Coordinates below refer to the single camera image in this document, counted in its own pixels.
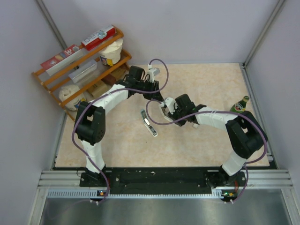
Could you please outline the white staple box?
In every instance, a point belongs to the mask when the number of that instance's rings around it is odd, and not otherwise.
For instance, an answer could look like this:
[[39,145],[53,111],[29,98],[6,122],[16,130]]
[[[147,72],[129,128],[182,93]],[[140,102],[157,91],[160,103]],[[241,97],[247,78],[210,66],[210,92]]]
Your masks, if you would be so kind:
[[167,108],[167,106],[161,104],[159,107],[160,107],[160,111],[161,111],[161,114],[163,115],[164,119],[167,120],[168,122],[173,122],[173,119],[171,119],[168,116],[169,109]]

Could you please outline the light blue stapler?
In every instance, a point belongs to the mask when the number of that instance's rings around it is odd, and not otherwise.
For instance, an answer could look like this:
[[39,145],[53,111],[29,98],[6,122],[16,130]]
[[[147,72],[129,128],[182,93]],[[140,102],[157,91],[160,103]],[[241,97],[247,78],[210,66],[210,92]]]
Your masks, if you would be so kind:
[[141,114],[142,120],[143,120],[144,125],[145,125],[145,127],[147,128],[147,130],[152,134],[153,137],[157,137],[157,136],[158,136],[158,133],[157,133],[157,131],[153,128],[153,126],[150,124],[145,109],[142,109],[142,110],[140,111],[140,114]]

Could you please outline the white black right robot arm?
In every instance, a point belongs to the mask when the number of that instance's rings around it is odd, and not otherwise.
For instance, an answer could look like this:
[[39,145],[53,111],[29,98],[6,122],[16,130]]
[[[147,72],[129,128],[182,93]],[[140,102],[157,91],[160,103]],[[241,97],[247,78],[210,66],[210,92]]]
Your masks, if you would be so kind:
[[266,133],[249,111],[237,113],[195,105],[187,94],[175,99],[167,97],[161,107],[165,117],[180,127],[191,122],[196,126],[207,125],[228,133],[233,151],[221,165],[218,178],[223,185],[231,185],[246,161],[267,144]]

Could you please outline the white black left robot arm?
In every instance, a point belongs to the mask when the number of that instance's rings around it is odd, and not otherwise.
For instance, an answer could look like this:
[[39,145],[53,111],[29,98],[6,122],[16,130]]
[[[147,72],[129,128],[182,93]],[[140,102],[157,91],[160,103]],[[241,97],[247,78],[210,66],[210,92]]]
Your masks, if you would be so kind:
[[106,130],[106,115],[119,103],[134,94],[142,94],[147,100],[163,101],[162,87],[155,76],[158,68],[148,65],[148,71],[131,66],[127,75],[118,80],[100,97],[79,104],[75,125],[71,134],[73,145],[86,157],[86,173],[96,186],[103,185],[108,178],[104,173],[105,162],[102,156],[102,139]]

